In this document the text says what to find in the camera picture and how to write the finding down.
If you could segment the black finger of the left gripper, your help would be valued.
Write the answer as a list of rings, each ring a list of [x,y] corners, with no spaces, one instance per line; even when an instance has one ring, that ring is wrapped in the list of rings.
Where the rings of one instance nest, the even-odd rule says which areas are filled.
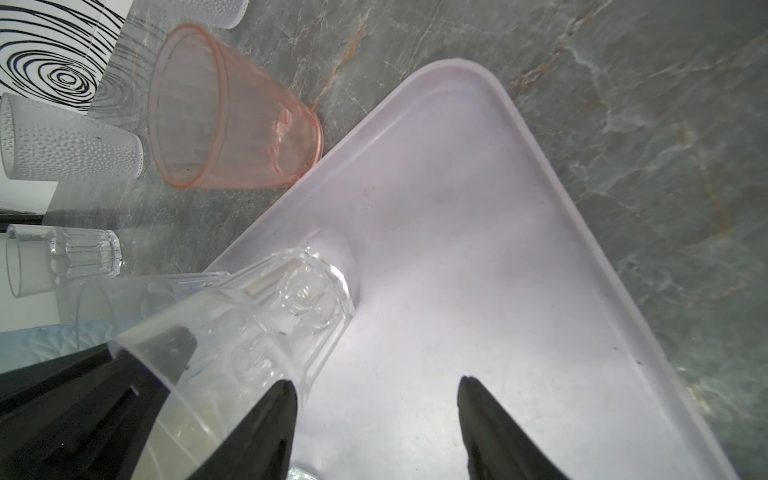
[[[4,479],[129,479],[168,387],[99,345],[1,376]]]

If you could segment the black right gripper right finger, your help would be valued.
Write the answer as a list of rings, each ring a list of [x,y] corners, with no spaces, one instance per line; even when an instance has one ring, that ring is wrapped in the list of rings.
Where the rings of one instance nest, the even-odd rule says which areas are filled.
[[[471,479],[566,477],[477,378],[461,378],[457,406]]]

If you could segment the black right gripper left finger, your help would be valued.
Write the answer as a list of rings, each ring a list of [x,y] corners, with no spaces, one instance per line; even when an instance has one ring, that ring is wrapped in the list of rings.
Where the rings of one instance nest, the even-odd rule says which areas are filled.
[[[279,380],[261,397],[192,479],[285,479],[298,415],[294,384]]]

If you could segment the clear dimpled glass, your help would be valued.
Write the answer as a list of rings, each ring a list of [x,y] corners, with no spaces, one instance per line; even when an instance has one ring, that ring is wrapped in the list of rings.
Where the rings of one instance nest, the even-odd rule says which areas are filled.
[[[280,380],[304,407],[354,313],[342,271],[294,248],[118,334],[110,353],[131,355],[169,391],[132,478],[187,478]]]

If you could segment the lilac plastic tray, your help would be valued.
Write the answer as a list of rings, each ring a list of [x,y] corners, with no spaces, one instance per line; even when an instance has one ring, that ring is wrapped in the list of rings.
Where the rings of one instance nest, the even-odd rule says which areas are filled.
[[[572,479],[736,473],[497,78],[451,59],[392,91],[213,262],[310,246],[356,313],[293,461],[322,479],[464,479],[479,379]]]

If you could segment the clear glass tumbler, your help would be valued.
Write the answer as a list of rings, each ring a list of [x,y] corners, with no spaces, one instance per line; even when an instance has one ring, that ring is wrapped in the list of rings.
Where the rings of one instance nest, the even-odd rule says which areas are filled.
[[[143,168],[141,140],[85,115],[6,93],[1,160],[11,180],[128,180]]]
[[[78,344],[91,347],[105,343],[228,276],[219,271],[90,280],[81,287],[75,303]]]

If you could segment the pink translucent cup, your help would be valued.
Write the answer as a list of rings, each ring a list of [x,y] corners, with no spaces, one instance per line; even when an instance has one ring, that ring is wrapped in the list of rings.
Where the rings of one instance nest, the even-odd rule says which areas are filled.
[[[175,28],[158,52],[147,133],[158,171],[177,189],[290,186],[323,150],[305,103],[194,24]]]

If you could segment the blue translucent tall cup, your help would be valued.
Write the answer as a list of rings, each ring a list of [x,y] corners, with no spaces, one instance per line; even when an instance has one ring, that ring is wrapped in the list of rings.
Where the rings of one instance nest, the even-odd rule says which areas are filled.
[[[108,321],[53,324],[1,334],[1,372],[38,364],[101,345],[117,333]]]

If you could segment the frosted white cup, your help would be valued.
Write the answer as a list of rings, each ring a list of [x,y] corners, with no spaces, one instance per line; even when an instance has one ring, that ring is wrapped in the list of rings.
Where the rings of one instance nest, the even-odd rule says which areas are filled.
[[[249,0],[174,0],[180,13],[209,26],[232,29],[244,17]]]

